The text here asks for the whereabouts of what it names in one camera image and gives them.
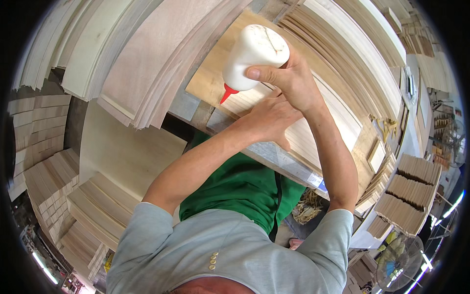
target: wooden board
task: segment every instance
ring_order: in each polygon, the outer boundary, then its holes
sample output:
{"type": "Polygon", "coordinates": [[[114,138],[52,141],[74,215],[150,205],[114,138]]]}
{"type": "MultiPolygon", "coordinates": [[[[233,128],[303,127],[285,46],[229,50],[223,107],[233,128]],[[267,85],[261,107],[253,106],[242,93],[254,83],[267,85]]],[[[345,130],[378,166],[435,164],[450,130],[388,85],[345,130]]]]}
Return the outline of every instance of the wooden board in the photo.
{"type": "Polygon", "coordinates": [[[132,0],[103,0],[83,29],[67,63],[62,87],[66,93],[85,97],[96,59],[116,22],[132,0]]]}
{"type": "Polygon", "coordinates": [[[335,0],[335,2],[360,25],[389,67],[406,65],[406,51],[403,44],[391,24],[370,0],[335,0]]]}
{"type": "Polygon", "coordinates": [[[100,172],[140,201],[185,146],[185,141],[163,129],[125,127],[91,101],[83,126],[80,180],[84,183],[100,172]]]}

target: plywood sheet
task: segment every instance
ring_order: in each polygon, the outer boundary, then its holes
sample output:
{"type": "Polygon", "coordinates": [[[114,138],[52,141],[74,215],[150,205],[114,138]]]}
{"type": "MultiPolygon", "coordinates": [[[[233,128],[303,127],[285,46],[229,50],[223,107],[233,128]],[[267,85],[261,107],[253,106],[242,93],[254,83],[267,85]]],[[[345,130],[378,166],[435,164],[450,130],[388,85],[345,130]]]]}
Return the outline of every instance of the plywood sheet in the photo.
{"type": "Polygon", "coordinates": [[[163,129],[125,127],[91,101],[83,126],[80,181],[100,172],[140,201],[155,177],[185,147],[184,140],[163,129]]]}

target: stack of wood veneer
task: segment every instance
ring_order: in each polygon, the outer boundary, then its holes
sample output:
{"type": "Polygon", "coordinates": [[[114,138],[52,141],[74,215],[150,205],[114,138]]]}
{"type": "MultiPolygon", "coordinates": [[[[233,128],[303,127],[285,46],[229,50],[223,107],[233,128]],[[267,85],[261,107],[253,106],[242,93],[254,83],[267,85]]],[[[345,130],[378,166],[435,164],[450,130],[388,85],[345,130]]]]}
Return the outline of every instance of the stack of wood veneer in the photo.
{"type": "Polygon", "coordinates": [[[405,234],[416,236],[434,202],[442,166],[403,154],[398,171],[374,210],[405,234]]]}

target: white glue bottle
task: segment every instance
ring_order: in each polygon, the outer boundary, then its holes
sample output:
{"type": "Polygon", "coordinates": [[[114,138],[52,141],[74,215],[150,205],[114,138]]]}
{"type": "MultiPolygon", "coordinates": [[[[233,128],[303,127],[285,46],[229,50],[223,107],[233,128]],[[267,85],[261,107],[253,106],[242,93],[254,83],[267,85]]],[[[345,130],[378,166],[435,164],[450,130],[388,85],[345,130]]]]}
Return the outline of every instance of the white glue bottle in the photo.
{"type": "Polygon", "coordinates": [[[243,28],[222,72],[225,94],[220,104],[230,94],[253,89],[259,83],[245,77],[247,68],[253,65],[279,68],[287,62],[289,54],[286,41],[275,31],[259,24],[243,28]]]}

